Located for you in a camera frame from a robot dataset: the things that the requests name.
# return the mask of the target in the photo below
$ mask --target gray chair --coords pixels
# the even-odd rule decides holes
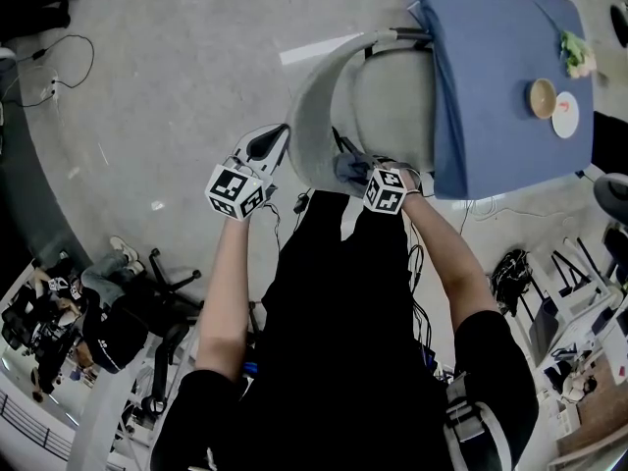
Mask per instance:
[[[371,54],[374,46],[412,40],[406,48]],[[332,131],[332,99],[345,65],[366,51],[352,88],[359,143],[365,153],[434,170],[435,77],[429,35],[418,29],[387,29],[359,35],[317,65],[293,97],[288,112],[288,155],[301,180],[316,189],[357,195],[334,172],[340,153]]]

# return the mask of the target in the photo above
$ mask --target railing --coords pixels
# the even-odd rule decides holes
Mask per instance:
[[[20,433],[53,455],[67,461],[70,458],[72,443],[50,431],[39,421],[24,412],[5,392],[0,391],[0,417],[6,420]],[[107,464],[107,470],[126,471],[126,468]]]

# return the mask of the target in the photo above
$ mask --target flower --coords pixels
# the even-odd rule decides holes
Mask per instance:
[[[571,31],[560,34],[560,54],[566,55],[567,73],[573,79],[586,77],[598,68],[593,49]]]
[[[567,65],[567,73],[573,79],[578,79],[580,77],[580,73],[578,71],[578,67],[575,67],[573,65]]]

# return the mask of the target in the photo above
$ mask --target person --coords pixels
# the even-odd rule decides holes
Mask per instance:
[[[38,403],[43,401],[44,394],[51,394],[54,391],[55,383],[60,383],[61,367],[78,336],[79,330],[72,328],[58,339],[47,338],[40,345],[44,350],[43,356],[38,361],[39,365],[30,372],[30,381],[34,385],[32,398]]]
[[[69,0],[0,0],[0,41],[70,25]],[[59,3],[57,8],[50,7]]]
[[[402,176],[416,188],[407,171]],[[429,373],[413,335],[402,216],[364,209],[341,241],[347,202],[315,191],[282,249],[262,299],[268,314],[256,345],[257,377],[244,395],[237,380],[247,331],[249,221],[226,220],[195,371],[183,378],[166,415],[153,471],[412,469],[427,459],[451,468],[446,386]],[[514,466],[539,413],[524,354],[458,232],[417,193],[402,208],[449,300],[456,371],[467,373],[469,396],[497,417]]]
[[[30,278],[30,288],[23,287],[16,301],[3,313],[5,321],[11,316],[20,317],[21,327],[34,331],[37,324],[58,322],[63,326],[81,314],[82,299],[76,291],[76,277],[73,276],[73,265],[69,258],[62,258],[55,266],[44,271],[40,267],[34,269]]]
[[[75,357],[80,368],[96,363],[110,373],[118,373],[144,347],[148,328],[142,319],[142,302],[127,295],[111,278],[117,276],[124,285],[145,269],[137,251],[120,237],[109,240],[113,251],[80,276],[88,303]]]
[[[558,361],[545,370],[553,390],[559,394],[559,400],[568,403],[582,401],[585,396],[596,390],[598,381],[593,375],[587,376],[574,369],[568,361]]]

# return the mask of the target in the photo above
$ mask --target office chair wheel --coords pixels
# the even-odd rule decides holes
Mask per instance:
[[[141,409],[156,421],[166,411],[166,401],[157,401],[154,396],[147,396],[141,401]]]

